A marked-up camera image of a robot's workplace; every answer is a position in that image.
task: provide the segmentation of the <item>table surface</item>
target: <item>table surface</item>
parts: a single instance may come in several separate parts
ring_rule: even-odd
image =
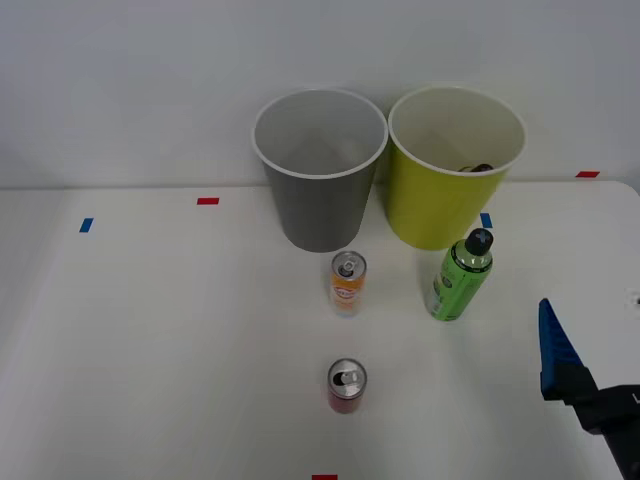
[[[537,305],[601,388],[640,383],[640,197],[507,183],[484,211],[494,270],[443,323],[422,295],[443,252],[400,241],[375,192],[354,318],[328,303],[332,254],[287,241],[266,187],[0,192],[0,478],[618,478],[542,400]],[[350,416],[325,397],[343,356],[369,372]]]

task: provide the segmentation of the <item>black bottle cap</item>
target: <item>black bottle cap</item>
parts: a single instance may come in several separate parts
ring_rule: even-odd
[[[493,235],[486,228],[476,228],[469,234],[464,247],[471,255],[481,257],[489,251],[493,244]]]

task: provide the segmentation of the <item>bottle label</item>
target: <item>bottle label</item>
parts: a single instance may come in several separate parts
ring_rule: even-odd
[[[462,315],[490,271],[491,268],[484,272],[462,269],[455,262],[455,251],[449,249],[442,269],[427,293],[427,310],[438,320],[455,320]]]

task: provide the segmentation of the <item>orange soda can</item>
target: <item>orange soda can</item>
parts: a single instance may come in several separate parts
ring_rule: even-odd
[[[355,315],[362,302],[367,262],[358,252],[340,252],[331,261],[331,303],[341,315]]]

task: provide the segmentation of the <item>tape marker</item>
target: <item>tape marker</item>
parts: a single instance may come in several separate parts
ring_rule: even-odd
[[[93,224],[93,218],[85,218],[80,225],[80,233],[88,233]]]
[[[491,223],[491,215],[488,213],[481,213],[480,220],[482,221],[482,228],[493,228],[493,223]]]
[[[576,178],[596,178],[600,172],[595,170],[583,170],[576,175]]]
[[[200,197],[198,199],[198,205],[217,205],[220,203],[218,197]]]

